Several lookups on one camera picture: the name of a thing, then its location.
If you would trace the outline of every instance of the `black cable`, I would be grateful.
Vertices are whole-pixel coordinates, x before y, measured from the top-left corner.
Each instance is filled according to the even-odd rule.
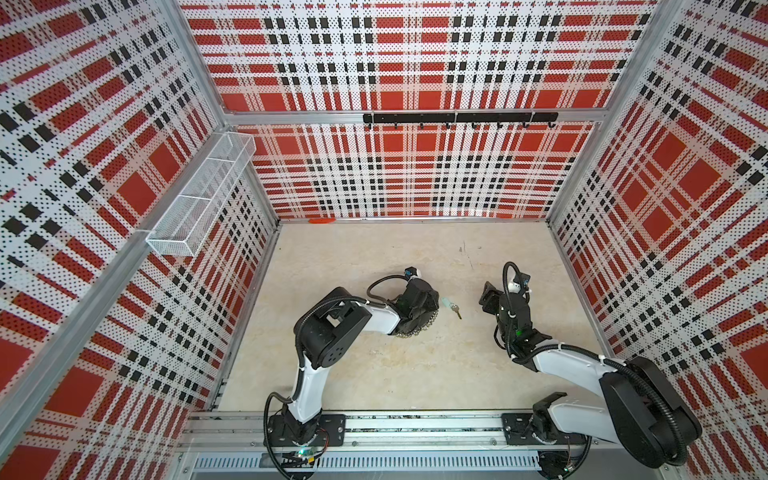
[[[272,446],[270,445],[270,434],[267,431],[269,428],[269,418],[270,418],[270,403],[272,402],[272,398],[281,399],[284,397],[281,397],[279,393],[272,392],[270,393],[266,398],[266,405],[264,405],[264,446],[266,446],[266,453],[270,456],[270,460],[275,465],[275,468],[277,471],[285,478],[286,480],[299,480],[298,478],[293,477],[290,473],[286,472],[286,469],[277,461],[277,457],[275,456],[275,452],[272,451]]]
[[[501,342],[498,341],[498,323],[496,323],[496,330],[493,331],[493,341],[496,342],[496,345],[498,345],[498,348],[502,350],[506,350],[506,348],[502,345]]]
[[[592,437],[590,437],[589,435],[585,435],[584,439],[587,442],[587,443],[584,444],[584,451],[581,453],[581,456],[576,460],[576,463],[574,464],[573,469],[570,470],[565,475],[562,475],[562,479],[563,480],[565,480],[566,478],[568,478],[571,475],[573,475],[574,473],[576,473],[576,471],[579,469],[579,467],[581,467],[581,465],[584,463],[584,460],[587,459],[587,454],[589,453],[589,448],[592,446]]]
[[[387,305],[391,306],[392,308],[395,308],[395,304],[391,300],[388,300],[388,299],[384,298],[383,296],[378,296],[378,295],[374,295],[373,293],[371,293],[371,290],[373,290],[374,286],[379,285],[384,280],[392,280],[392,279],[395,279],[395,278],[399,278],[401,280],[405,280],[406,282],[408,281],[408,277],[405,276],[405,275],[387,275],[384,278],[380,278],[376,282],[371,283],[371,285],[368,287],[368,290],[366,290],[366,295],[371,297],[371,298],[373,298],[373,299],[378,300],[379,302],[384,302]]]
[[[317,303],[312,309],[305,313],[303,317],[299,320],[299,327],[296,329],[296,355],[299,357],[299,375],[296,377],[296,388],[293,390],[293,395],[290,397],[284,397],[280,395],[278,392],[272,392],[270,393],[266,398],[266,404],[264,405],[264,446],[266,447],[266,453],[269,455],[270,460],[275,465],[275,468],[277,471],[285,478],[286,480],[298,480],[298,478],[294,478],[291,474],[286,472],[285,468],[283,468],[282,465],[280,465],[277,462],[277,457],[275,456],[275,452],[272,450],[272,446],[270,445],[270,436],[267,431],[268,429],[268,422],[269,422],[269,415],[270,415],[270,403],[272,402],[272,399],[278,399],[283,404],[289,404],[293,402],[293,399],[297,398],[299,394],[301,393],[301,387],[304,381],[304,351],[301,346],[301,331],[304,328],[304,325],[306,324],[306,321],[315,313],[318,312],[318,310],[328,306],[333,305],[334,303],[340,303],[340,302],[358,302],[362,304],[368,304],[368,305],[374,305],[374,306],[384,306],[381,303],[373,303],[370,300],[361,298],[359,296],[353,296],[353,295],[346,295],[346,296],[338,296],[335,298],[330,298],[327,300],[321,300],[319,303]],[[309,478],[309,476],[303,476],[302,478],[306,479]]]
[[[506,331],[506,337],[505,337],[505,350],[507,351],[507,356],[511,357],[512,355],[520,356],[520,352],[519,352],[519,349],[515,346],[515,344],[511,340],[512,338],[514,338],[513,335],[517,334],[517,331],[516,331],[516,329],[514,329],[515,331],[511,332],[511,330],[513,330],[514,326],[513,326],[513,322],[512,322],[512,317],[510,315],[511,307],[512,307],[512,301],[511,301],[511,297],[510,297],[511,294],[509,293],[509,281],[508,281],[508,277],[507,277],[507,270],[509,270],[510,266],[515,270],[515,277],[520,277],[521,274],[520,274],[520,269],[518,268],[517,265],[515,265],[514,262],[507,262],[507,263],[504,264],[504,268],[502,268],[502,282],[504,283],[504,298],[507,300],[507,313],[506,313],[506,315],[508,317],[507,331]]]
[[[589,435],[585,435],[584,436],[584,440],[585,440],[584,450],[581,452],[581,455],[578,458],[576,458],[576,463],[574,463],[573,468],[570,471],[565,472],[564,474],[560,474],[560,475],[555,476],[555,477],[548,477],[543,471],[539,471],[539,475],[541,475],[542,477],[546,478],[547,480],[565,480],[566,478],[568,478],[571,475],[573,475],[574,473],[576,473],[576,471],[584,464],[584,461],[587,459],[587,454],[589,453],[589,449],[592,446],[592,437],[590,437]],[[544,452],[544,454],[545,455],[559,455],[556,452]],[[568,458],[568,460],[566,460],[565,466],[568,466],[568,461],[569,460],[570,460],[570,457]]]
[[[534,349],[531,353],[529,353],[527,356],[522,358],[516,358],[512,361],[515,363],[526,363],[529,362],[533,357],[537,356],[539,353],[546,352],[548,350],[556,350],[556,349],[563,349],[563,350],[570,350],[572,352],[580,353],[581,355],[588,356],[589,358],[593,360],[600,360],[600,357],[597,355],[597,353],[590,352],[587,349],[583,349],[580,346],[573,346],[573,345],[544,345],[537,347]],[[674,458],[666,458],[668,464],[675,465],[675,466],[681,466],[685,463],[685,461],[688,459],[688,449],[687,445],[685,443],[685,440],[683,439],[683,434],[680,432],[680,426],[677,424],[677,421],[674,418],[674,414],[672,413],[672,410],[670,409],[669,405],[664,401],[664,399],[661,398],[661,396],[654,390],[654,388],[643,379],[643,377],[639,376],[637,373],[635,373],[634,370],[620,364],[619,362],[616,362],[611,359],[603,359],[603,363],[605,365],[608,365],[612,368],[615,368],[616,371],[621,373],[622,375],[626,376],[631,383],[633,383],[637,388],[640,389],[640,391],[649,398],[650,401],[659,409],[661,412],[661,415],[664,417],[664,419],[667,421],[667,423],[670,426],[670,430],[672,431],[672,436],[674,437],[675,446],[677,447],[677,454],[674,456]]]

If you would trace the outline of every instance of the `black mounting plate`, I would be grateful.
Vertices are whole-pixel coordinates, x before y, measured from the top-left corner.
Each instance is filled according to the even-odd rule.
[[[532,435],[530,427],[532,413],[502,413],[502,425],[507,445],[541,445]],[[583,445],[587,439],[581,433],[559,432],[555,445]]]
[[[298,446],[290,439],[288,429],[284,423],[284,417],[280,414],[272,415],[267,423],[267,428],[272,429],[267,435],[270,438],[270,446],[273,447],[295,447]],[[346,430],[346,415],[322,414],[318,421],[318,429],[328,432],[328,446],[340,447],[344,443],[344,432]],[[326,437],[321,432],[310,441],[312,447],[322,447],[326,444]]]

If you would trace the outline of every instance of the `red plaid pattern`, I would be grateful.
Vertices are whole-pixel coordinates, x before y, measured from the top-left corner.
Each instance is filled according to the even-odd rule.
[[[213,129],[154,0],[0,5],[5,394]],[[235,191],[194,259],[149,256],[0,478],[162,478],[210,400],[266,241]]]
[[[704,427],[694,478],[768,465],[768,5],[686,2],[556,225],[616,354]]]
[[[545,218],[591,124],[286,125],[252,133],[282,218]]]
[[[181,0],[232,111],[605,105],[654,0]]]

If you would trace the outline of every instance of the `aluminum frame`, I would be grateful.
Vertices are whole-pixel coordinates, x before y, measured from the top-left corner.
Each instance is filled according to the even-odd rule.
[[[478,451],[486,449],[562,450],[563,445],[506,445],[502,414],[509,410],[349,410],[344,444],[334,452]],[[265,452],[262,412],[196,412],[190,414],[177,452]],[[593,449],[622,449],[593,440]],[[291,452],[295,447],[273,447]]]
[[[278,225],[274,227],[273,232],[270,234],[270,239],[266,244],[264,253],[261,256],[261,261],[257,266],[256,277],[253,279],[251,287],[248,289],[248,293],[245,297],[245,300],[243,301],[243,308],[240,309],[240,315],[238,316],[237,323],[235,324],[236,328],[232,336],[232,341],[230,342],[230,348],[225,353],[222,367],[219,369],[216,380],[214,381],[214,385],[216,386],[214,394],[209,396],[208,400],[206,401],[206,409],[213,408],[213,404],[216,402],[216,399],[220,394],[222,382],[225,379],[228,379],[230,373],[232,372],[235,356],[240,350],[240,344],[243,342],[243,336],[245,335],[245,331],[248,328],[248,322],[250,321],[251,314],[253,313],[253,307],[256,305],[256,299],[259,296],[259,292],[261,291],[261,286],[264,284],[266,271],[269,269],[272,255],[275,252],[275,246],[277,245],[277,240],[280,237],[280,230],[281,227]]]
[[[549,210],[547,220],[553,223],[560,220],[581,183],[581,179],[584,178],[589,167],[596,160],[596,155],[600,152],[603,144],[610,140],[614,124],[621,119],[624,106],[633,99],[632,92],[641,82],[648,63],[653,59],[654,53],[661,41],[664,40],[664,35],[674,23],[677,13],[682,7],[683,2],[679,0],[663,0],[657,6],[640,44],[627,64],[627,70],[621,75],[621,79],[608,101],[608,116],[595,126],[598,131],[590,135],[586,145],[581,149],[581,153],[571,169],[571,174],[565,179],[560,194]]]
[[[5,419],[0,425],[0,461],[10,455],[24,430],[35,420],[61,378],[74,364],[99,323],[151,252],[147,236],[213,149],[216,142],[210,141],[211,138],[213,136],[194,155],[78,302],[67,321],[45,344],[23,377],[0,402],[0,418]]]
[[[208,67],[205,66],[197,51],[197,44],[192,38],[192,31],[189,29],[187,21],[184,20],[179,3],[176,0],[161,0],[158,4],[167,19],[171,35],[184,56],[187,57],[187,61],[190,62],[192,75],[197,80],[200,93],[205,97],[216,124],[220,127],[227,125],[224,121],[224,112],[221,109],[221,97],[214,85],[214,80],[208,74]]]

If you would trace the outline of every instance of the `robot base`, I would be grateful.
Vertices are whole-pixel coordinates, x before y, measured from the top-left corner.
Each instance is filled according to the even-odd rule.
[[[504,437],[507,445],[541,445],[534,436],[531,413],[502,413]],[[557,440],[552,445],[583,445],[586,438],[581,433],[558,432]]]
[[[322,447],[328,432],[328,446],[338,447],[344,443],[346,415],[319,414],[301,425],[287,409],[272,415],[267,422],[267,437],[272,447],[312,446]]]

